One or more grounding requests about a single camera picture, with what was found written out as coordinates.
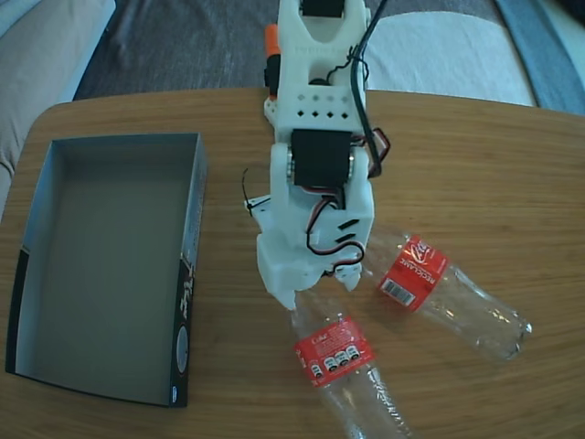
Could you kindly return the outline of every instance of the bottle label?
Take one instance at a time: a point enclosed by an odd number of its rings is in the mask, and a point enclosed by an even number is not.
[[[374,359],[372,348],[351,318],[304,338],[294,345],[294,350],[315,387],[337,380]]]
[[[390,267],[378,289],[416,311],[441,280],[449,259],[413,236]]]

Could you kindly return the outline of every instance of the cardboard box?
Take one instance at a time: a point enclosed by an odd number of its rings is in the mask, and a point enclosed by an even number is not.
[[[16,270],[6,371],[185,407],[206,174],[198,134],[52,142]]]

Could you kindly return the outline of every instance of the white 3d-printed robot arm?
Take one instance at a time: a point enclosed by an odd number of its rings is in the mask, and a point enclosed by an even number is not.
[[[250,213],[261,228],[262,280],[289,309],[295,292],[311,288],[324,273],[347,290],[356,287],[374,220],[370,158],[356,144],[364,130],[348,67],[370,11],[364,0],[333,0],[328,10],[319,1],[281,0],[278,27],[271,31],[278,32],[278,47],[269,53],[278,56],[280,67],[276,79],[268,72],[274,93],[264,104],[276,141],[271,194],[249,204],[258,206]],[[364,87],[360,80],[362,102]]]

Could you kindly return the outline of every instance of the wood grain surface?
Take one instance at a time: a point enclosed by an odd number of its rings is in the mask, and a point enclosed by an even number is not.
[[[59,105],[32,129],[0,228],[0,359],[16,256],[51,139],[201,132],[209,155],[191,340],[190,404],[114,402],[0,374],[0,437],[338,438],[293,353],[284,309],[256,268],[258,229],[242,207],[267,190],[272,133],[264,91],[181,91]],[[494,102],[372,92],[393,141],[374,181],[378,223],[416,231],[520,310],[534,336],[518,359],[486,363],[367,285],[346,302],[409,424],[427,439],[585,437],[585,120]]]

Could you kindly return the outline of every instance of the plastic bottle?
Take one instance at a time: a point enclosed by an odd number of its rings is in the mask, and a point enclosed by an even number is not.
[[[322,400],[350,439],[406,439],[412,432],[380,378],[356,323],[333,299],[314,290],[296,293],[295,350]]]
[[[514,358],[532,332],[515,309],[474,284],[416,235],[377,228],[362,263],[362,276],[379,291],[449,328],[489,359]]]

